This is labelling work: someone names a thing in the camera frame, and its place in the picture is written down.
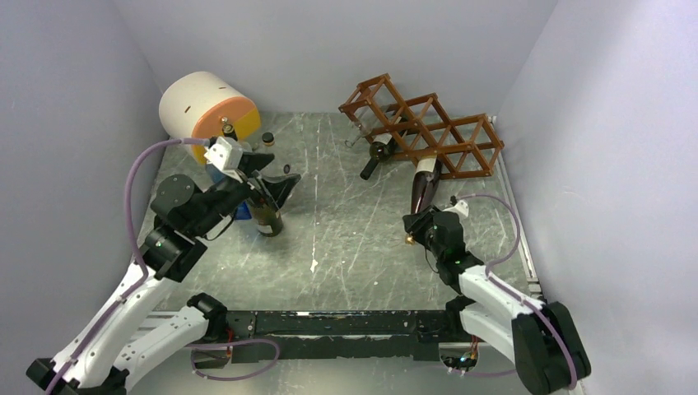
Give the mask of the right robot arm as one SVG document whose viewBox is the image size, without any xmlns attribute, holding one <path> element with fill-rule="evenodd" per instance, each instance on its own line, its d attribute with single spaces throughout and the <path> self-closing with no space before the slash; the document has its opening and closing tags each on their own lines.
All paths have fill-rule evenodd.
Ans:
<svg viewBox="0 0 698 395">
<path fill-rule="evenodd" d="M 434 256 L 440 279 L 458 293 L 444 319 L 446 334 L 455 341 L 473 335 L 495 348 L 531 394 L 551 394 L 588 377 L 591 363 L 570 311 L 516 290 L 472 254 L 461 223 L 467 214 L 460 202 L 403 217 L 408 238 Z"/>
</svg>

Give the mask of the green wine bottle black cap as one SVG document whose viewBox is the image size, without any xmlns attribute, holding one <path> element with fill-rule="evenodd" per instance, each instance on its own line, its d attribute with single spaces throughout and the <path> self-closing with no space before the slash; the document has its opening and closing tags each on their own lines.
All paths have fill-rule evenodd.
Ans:
<svg viewBox="0 0 698 395">
<path fill-rule="evenodd" d="M 360 177 L 363 180 L 368 180 L 374 173 L 378 164 L 390 159 L 398 149 L 398 143 L 390 133 L 383 133 L 375 136 L 370 144 L 370 158 L 363 170 L 360 172 Z"/>
</svg>

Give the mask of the round clear glass bottle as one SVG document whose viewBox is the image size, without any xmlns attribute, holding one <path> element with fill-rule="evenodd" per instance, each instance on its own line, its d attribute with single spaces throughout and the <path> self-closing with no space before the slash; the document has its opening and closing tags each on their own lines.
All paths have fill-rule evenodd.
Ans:
<svg viewBox="0 0 698 395">
<path fill-rule="evenodd" d="M 273 154 L 275 151 L 275 135 L 272 132 L 265 132 L 261 137 L 260 152 L 263 154 Z"/>
</svg>

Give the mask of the blue glass bottle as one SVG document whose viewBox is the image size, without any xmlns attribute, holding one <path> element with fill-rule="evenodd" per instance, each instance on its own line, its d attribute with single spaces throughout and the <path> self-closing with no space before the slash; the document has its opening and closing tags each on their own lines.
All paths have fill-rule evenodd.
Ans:
<svg viewBox="0 0 698 395">
<path fill-rule="evenodd" d="M 205 164 L 205 170 L 214 184 L 220 182 L 221 180 L 223 180 L 225 178 L 225 175 L 222 172 L 220 172 L 220 170 L 218 168 L 216 168 L 211 163 Z M 246 202 L 242 202 L 235 209 L 234 219 L 236 221 L 247 221 L 247 220 L 252 219 L 251 212 L 250 212 Z"/>
</svg>

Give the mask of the square clear whisky bottle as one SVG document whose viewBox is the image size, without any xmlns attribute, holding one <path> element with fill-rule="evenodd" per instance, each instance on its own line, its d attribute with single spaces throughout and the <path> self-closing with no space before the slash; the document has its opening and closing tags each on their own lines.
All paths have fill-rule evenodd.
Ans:
<svg viewBox="0 0 698 395">
<path fill-rule="evenodd" d="M 222 126 L 222 133 L 224 137 L 229 137 L 237 141 L 245 151 L 252 151 L 252 147 L 248 142 L 240 140 L 238 138 L 238 135 L 236 134 L 235 128 L 232 124 L 224 123 Z"/>
</svg>

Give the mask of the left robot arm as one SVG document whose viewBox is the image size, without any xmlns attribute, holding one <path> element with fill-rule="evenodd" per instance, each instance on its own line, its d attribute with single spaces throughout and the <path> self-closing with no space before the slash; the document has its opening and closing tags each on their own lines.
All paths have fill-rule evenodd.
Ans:
<svg viewBox="0 0 698 395">
<path fill-rule="evenodd" d="M 30 364 L 29 380 L 47 394 L 125 394 L 188 345 L 220 347 L 229 332 L 227 309 L 205 293 L 191 297 L 146 335 L 136 332 L 204 255 L 207 233 L 231 218 L 239 205 L 269 207 L 272 217 L 279 217 L 301 177 L 261 174 L 271 160 L 269 154 L 256 153 L 245 153 L 240 165 L 216 158 L 222 178 L 207 189 L 185 174 L 164 179 L 151 202 L 153 229 L 136 245 L 117 289 L 63 350 Z"/>
</svg>

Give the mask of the dark bottle gold cap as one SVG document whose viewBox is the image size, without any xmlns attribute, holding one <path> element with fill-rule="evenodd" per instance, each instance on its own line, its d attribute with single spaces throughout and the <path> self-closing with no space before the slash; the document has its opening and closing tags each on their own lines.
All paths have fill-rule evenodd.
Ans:
<svg viewBox="0 0 698 395">
<path fill-rule="evenodd" d="M 442 167 L 437 156 L 425 156 L 418 161 L 412 180 L 411 215 L 431 204 L 438 189 Z"/>
</svg>

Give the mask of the green wine bottle silver cap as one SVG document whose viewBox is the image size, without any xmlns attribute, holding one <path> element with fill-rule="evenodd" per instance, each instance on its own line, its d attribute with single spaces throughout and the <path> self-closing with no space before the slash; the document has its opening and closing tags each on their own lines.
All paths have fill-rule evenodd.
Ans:
<svg viewBox="0 0 698 395">
<path fill-rule="evenodd" d="M 283 221 L 277 204 L 266 194 L 255 194 L 245 201 L 258 232 L 264 237 L 275 237 L 283 230 Z"/>
</svg>

